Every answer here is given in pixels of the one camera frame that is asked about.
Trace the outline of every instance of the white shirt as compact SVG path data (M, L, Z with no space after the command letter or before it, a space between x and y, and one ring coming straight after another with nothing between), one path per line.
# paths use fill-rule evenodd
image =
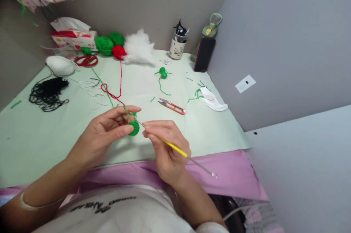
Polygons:
M34 232L228 233L214 222L204 223L194 231L177 215L164 191L140 185L86 193L64 206L54 220Z

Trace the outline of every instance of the desk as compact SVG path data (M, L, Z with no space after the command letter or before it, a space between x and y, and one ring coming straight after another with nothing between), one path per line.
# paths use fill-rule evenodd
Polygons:
M156 50L154 54L157 60L162 60L167 55L162 50ZM118 96L121 76L119 61L113 57L98 57L99 63L94 67L95 71L107 83L108 90ZM158 61L157 68L123 64L120 100L127 105L142 108L137 114L137 119L141 122L173 120L190 142L194 157L249 148L246 137L230 110L215 112L202 98L187 103L189 98L195 98L200 80L223 102L209 75L193 71L189 57L189 54L184 54L181 60L173 61L170 65ZM162 90L172 96L159 90L159 75L155 76L154 73L162 66L173 73L161 80ZM70 79L80 82L96 76L91 68L80 68L80 72L75 71L68 76L69 86L60 95L61 100L69 99L69 103L53 112L43 112L37 105L31 104L28 97L34 84L49 74L49 69L43 68L0 112L0 188L27 184L39 178L66 157L91 119L111 109L111 105L91 109L95 104L90 103L86 91ZM178 114L160 105L158 98L167 99L184 108L186 114ZM11 109L19 100L22 102ZM127 136L113 143L101 166L154 158L151 142L140 132L135 137Z

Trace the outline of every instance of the red yarn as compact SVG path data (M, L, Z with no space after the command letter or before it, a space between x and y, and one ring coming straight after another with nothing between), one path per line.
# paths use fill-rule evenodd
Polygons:
M121 60L122 56L127 55L125 52L124 48L122 46L114 46L112 49L113 55L116 57L116 59Z
M121 101L118 99L118 98L121 97L121 95L122 95L122 74L123 74L123 73L122 73L122 60L121 60L121 59L120 59L120 62L121 62L120 95L119 95L118 97L116 97L116 96L114 96L112 93L110 93L109 90L107 89L107 84L106 84L106 83L101 84L100 87L101 87L101 89L102 89L104 92L107 92L112 98L116 99L117 101L119 101L120 103L122 103L122 104L125 106L125 104L124 104L123 102L121 102Z

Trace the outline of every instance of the hand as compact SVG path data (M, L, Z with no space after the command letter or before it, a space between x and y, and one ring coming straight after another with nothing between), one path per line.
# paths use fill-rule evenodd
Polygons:
M191 156L189 142L173 121L150 121L144 125L143 135L151 140L155 149L157 173L174 188L187 173L185 165L188 159L159 138L174 144Z
M141 108L136 106L126 106L126 109L128 113L141 111ZM66 160L87 169L97 166L113 141L133 132L134 127L125 123L122 118L127 122L131 121L123 106L95 117L78 138Z

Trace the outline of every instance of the bottle handle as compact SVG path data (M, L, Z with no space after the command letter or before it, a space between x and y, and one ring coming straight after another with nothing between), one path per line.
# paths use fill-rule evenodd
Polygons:
M218 25L222 22L223 17L222 17L221 14L213 13L213 14L211 15L211 17L210 17L210 22L211 22L211 23L213 23L213 22L212 22L212 17L214 17L214 16L216 16L216 17L219 18L219 21L216 23L216 26L218 26Z

